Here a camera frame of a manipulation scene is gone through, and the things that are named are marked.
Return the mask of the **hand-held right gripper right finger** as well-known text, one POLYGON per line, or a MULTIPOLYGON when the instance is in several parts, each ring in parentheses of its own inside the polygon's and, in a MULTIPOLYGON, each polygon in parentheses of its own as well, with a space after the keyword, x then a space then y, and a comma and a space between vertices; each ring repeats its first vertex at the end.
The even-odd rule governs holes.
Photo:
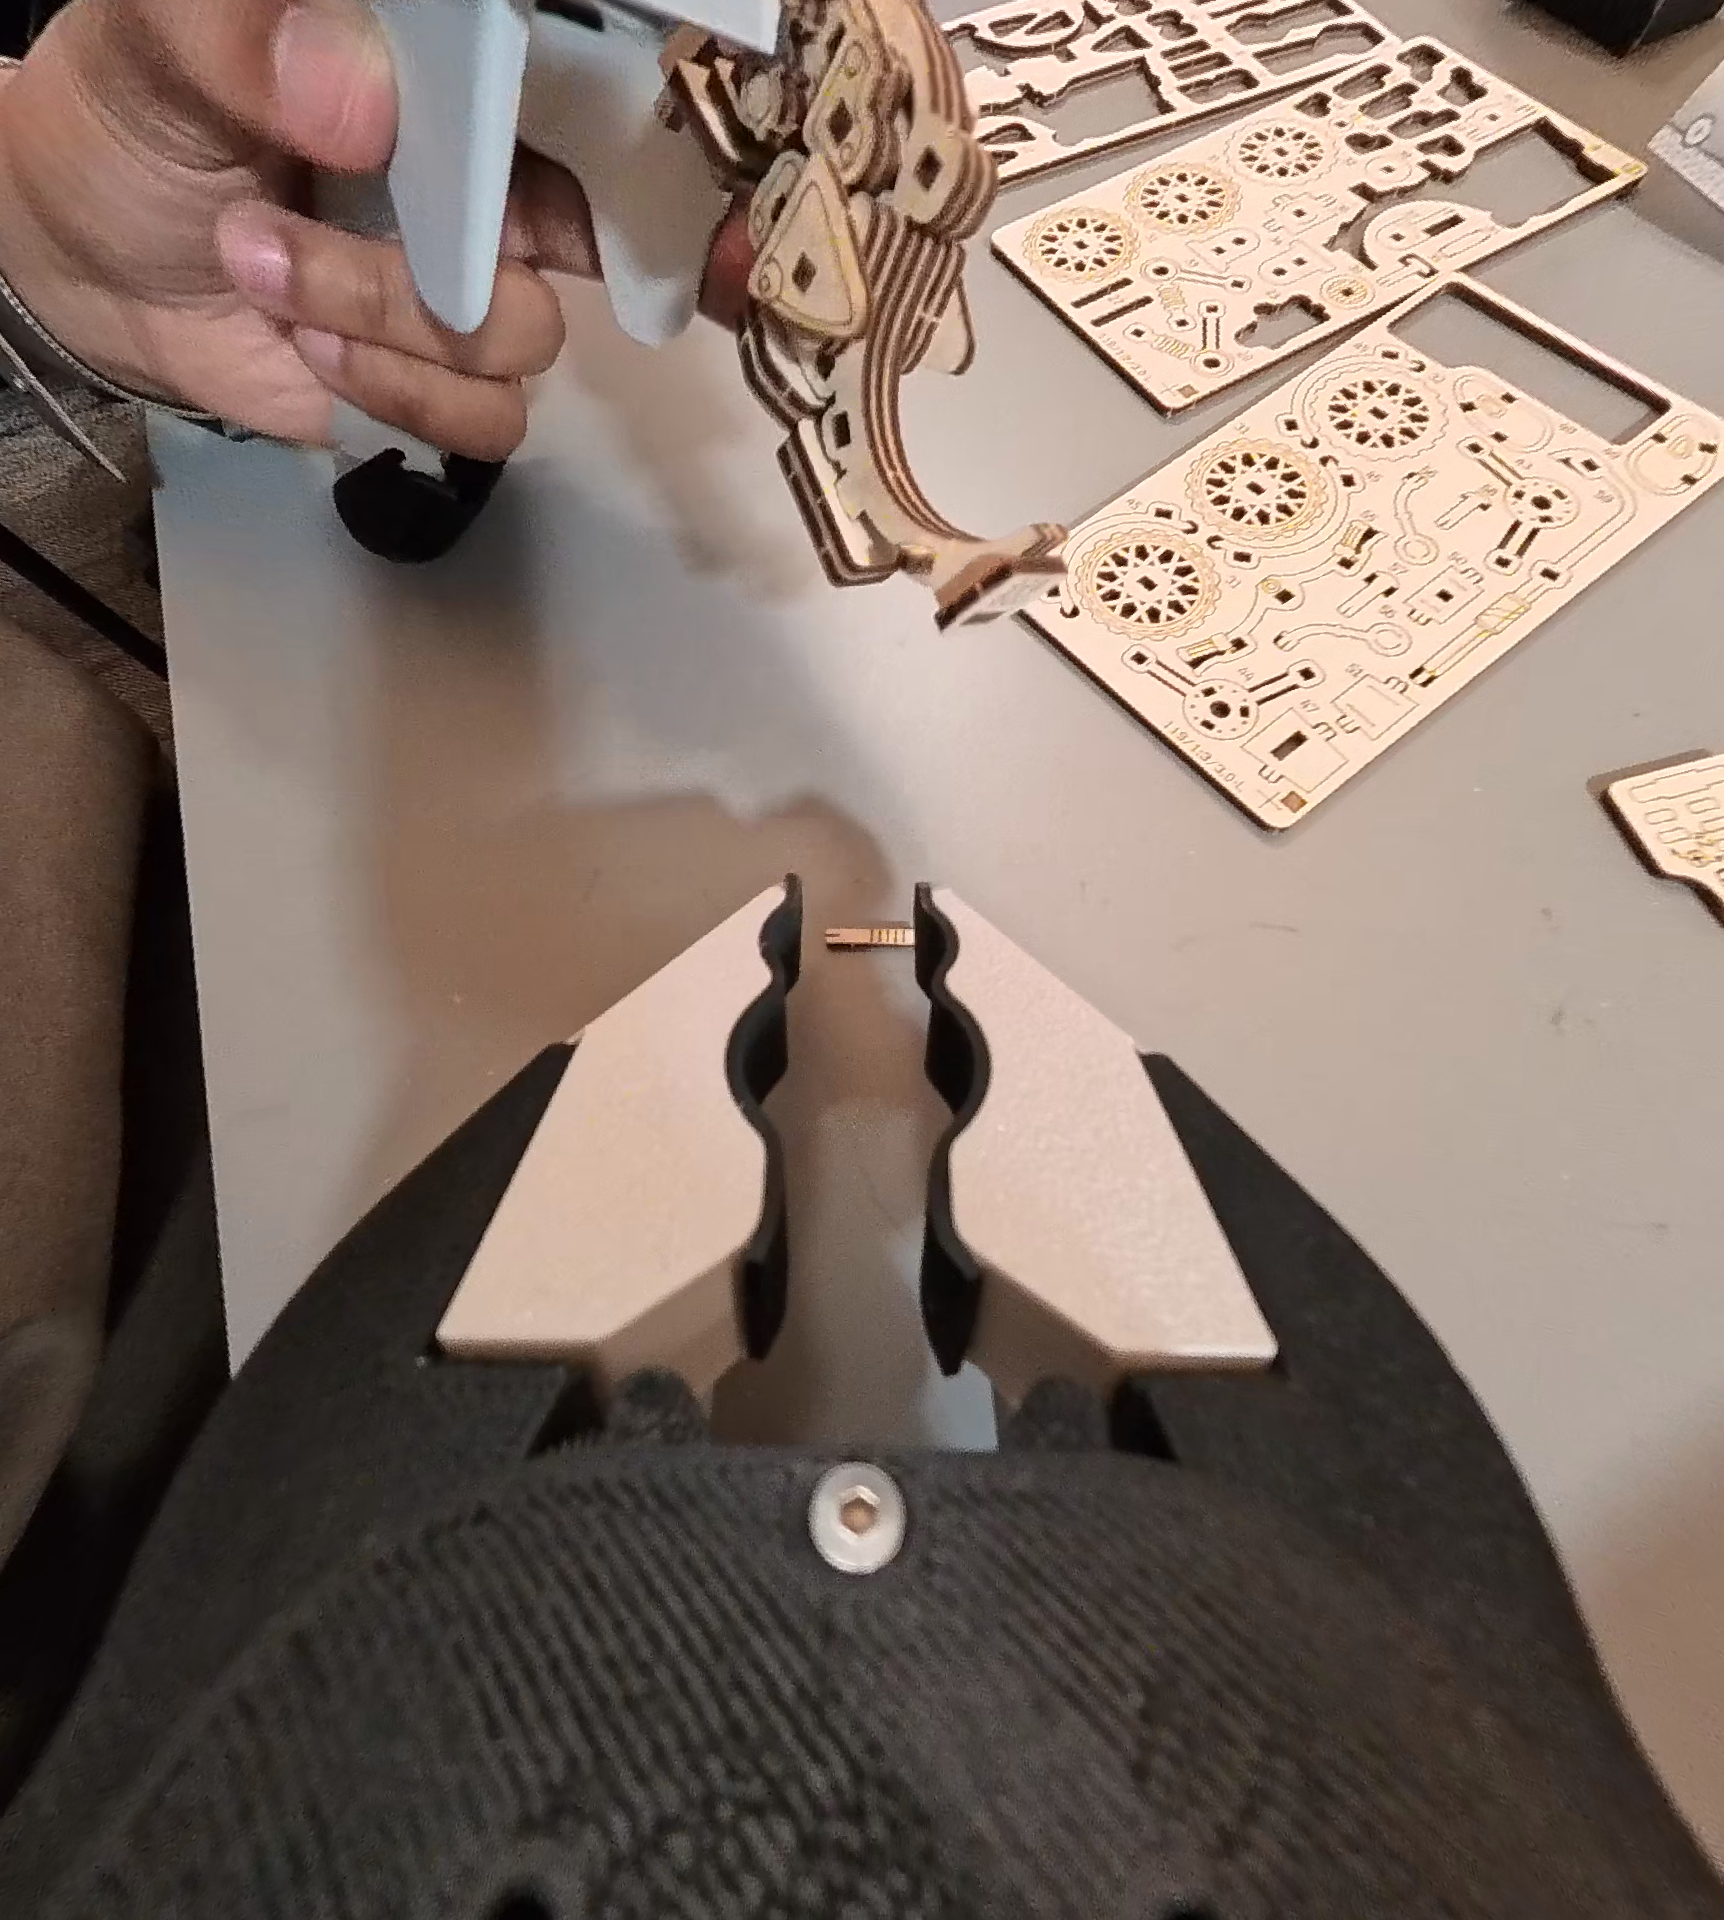
POLYGON ((1259 1375, 1279 1358, 1142 1046, 953 890, 915 881, 924 1338, 1022 1407, 1039 1384, 1259 1375))

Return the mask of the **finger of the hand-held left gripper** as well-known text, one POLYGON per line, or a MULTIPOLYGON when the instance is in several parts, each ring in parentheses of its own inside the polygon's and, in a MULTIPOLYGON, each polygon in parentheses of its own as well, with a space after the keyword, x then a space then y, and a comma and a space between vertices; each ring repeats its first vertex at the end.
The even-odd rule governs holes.
POLYGON ((614 328, 665 344, 695 328, 729 213, 711 158, 660 113, 672 35, 767 59, 775 0, 541 0, 516 143, 585 183, 614 328))
POLYGON ((496 309, 529 10, 515 0, 394 0, 394 213, 414 302, 476 330, 496 309))

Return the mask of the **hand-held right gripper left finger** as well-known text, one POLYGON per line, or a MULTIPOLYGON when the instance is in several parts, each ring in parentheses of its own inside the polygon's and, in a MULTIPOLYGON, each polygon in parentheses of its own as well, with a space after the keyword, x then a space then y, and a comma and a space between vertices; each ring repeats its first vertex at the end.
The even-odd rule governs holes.
POLYGON ((682 1375, 696 1407, 775 1348, 798 876, 767 881, 567 1046, 567 1076, 462 1268, 437 1348, 567 1365, 604 1404, 682 1375))

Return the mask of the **wooden puzzle model assembly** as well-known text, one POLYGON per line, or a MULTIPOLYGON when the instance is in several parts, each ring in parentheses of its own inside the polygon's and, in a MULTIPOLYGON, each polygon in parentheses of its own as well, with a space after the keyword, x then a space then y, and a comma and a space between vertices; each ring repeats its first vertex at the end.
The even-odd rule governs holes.
POLYGON ((660 124, 742 195, 751 309, 740 362, 780 425, 775 465, 826 582, 915 579, 935 629, 985 629, 1065 582, 1065 522, 973 540, 930 508, 897 396, 966 373, 966 236, 991 213, 991 151, 930 9, 780 9, 775 54, 672 28, 660 124))

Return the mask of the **grey desk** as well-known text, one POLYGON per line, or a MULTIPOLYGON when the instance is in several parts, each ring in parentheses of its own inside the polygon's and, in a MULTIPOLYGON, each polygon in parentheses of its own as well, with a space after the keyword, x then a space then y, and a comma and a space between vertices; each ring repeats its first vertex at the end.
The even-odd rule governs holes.
MULTIPOLYGON (((1685 178, 1486 275, 1724 414, 1724 216, 1685 178)), ((985 1442, 915 1320, 924 995, 818 945, 948 881, 1414 1297, 1724 1870, 1724 931, 1590 785, 1724 750, 1724 487, 1259 831, 1022 623, 826 587, 729 342, 567 311, 523 453, 427 568, 331 522, 330 460, 152 435, 228 1365, 516 1063, 796 870, 787 1328, 719 1412, 985 1442)))

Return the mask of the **person's left hand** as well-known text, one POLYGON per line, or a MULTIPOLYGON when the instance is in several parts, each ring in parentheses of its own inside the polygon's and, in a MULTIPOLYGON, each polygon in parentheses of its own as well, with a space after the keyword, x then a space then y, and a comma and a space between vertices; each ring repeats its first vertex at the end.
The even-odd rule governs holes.
POLYGON ((301 449, 347 401, 505 460, 567 352, 551 275, 599 275, 591 203, 551 158, 515 158, 496 309, 450 330, 404 243, 301 213, 311 175, 377 175, 394 149, 364 9, 64 9, 0 72, 0 275, 122 390, 301 449))

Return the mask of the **person's clothing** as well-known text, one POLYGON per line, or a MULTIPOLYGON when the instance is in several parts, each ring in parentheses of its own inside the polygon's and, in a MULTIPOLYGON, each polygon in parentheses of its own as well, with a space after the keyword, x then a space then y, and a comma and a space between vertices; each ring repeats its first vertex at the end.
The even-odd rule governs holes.
POLYGON ((0 383, 0 1814, 224 1388, 139 414, 0 383))

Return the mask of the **wooden puzzle parts sheet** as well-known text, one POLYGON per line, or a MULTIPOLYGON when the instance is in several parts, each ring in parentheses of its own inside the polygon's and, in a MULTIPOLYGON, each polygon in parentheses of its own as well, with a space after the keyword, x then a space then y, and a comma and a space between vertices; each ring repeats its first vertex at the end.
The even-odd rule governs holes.
POLYGON ((1715 481, 1724 414, 1437 275, 1088 512, 1022 623, 1290 831, 1715 481), (1607 444, 1414 352, 1405 328, 1446 302, 1644 401, 1644 432, 1607 444))
POLYGON ((939 35, 1000 183, 1180 143, 1394 42, 1354 0, 1008 0, 939 35))
POLYGON ((1443 36, 991 229, 991 259, 1161 414, 1633 195, 1643 151, 1443 36))

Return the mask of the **small slotted wooden sheet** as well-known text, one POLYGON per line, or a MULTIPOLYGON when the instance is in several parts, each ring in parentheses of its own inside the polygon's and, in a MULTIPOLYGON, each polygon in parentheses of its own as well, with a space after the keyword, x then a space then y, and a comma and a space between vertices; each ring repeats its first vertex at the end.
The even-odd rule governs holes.
POLYGON ((1700 890, 1724 922, 1724 750, 1594 772, 1590 791, 1655 876, 1700 890))

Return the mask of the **black box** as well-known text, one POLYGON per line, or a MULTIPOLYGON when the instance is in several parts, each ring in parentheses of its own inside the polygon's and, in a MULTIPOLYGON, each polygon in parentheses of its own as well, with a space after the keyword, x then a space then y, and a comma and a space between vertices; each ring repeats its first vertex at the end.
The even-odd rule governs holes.
POLYGON ((1724 10, 1724 0, 1534 0, 1534 10, 1559 21, 1566 35, 1629 59, 1643 42, 1700 35, 1724 10))

